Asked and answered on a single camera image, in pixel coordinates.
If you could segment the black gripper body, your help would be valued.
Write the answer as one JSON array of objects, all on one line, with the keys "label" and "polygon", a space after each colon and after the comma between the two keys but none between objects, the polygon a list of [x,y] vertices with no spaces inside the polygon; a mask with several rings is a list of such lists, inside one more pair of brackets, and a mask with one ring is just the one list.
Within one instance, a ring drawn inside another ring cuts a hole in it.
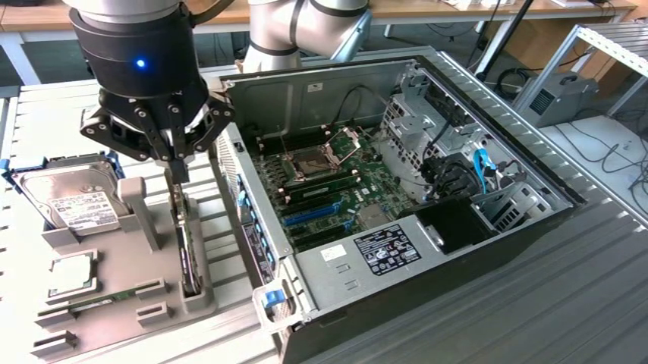
[{"label": "black gripper body", "polygon": [[111,24],[73,8],[69,20],[101,87],[99,104],[105,112],[139,128],[136,108],[143,108],[156,127],[168,129],[176,108],[181,125],[188,126],[207,101],[188,9],[176,7],[143,23]]}]

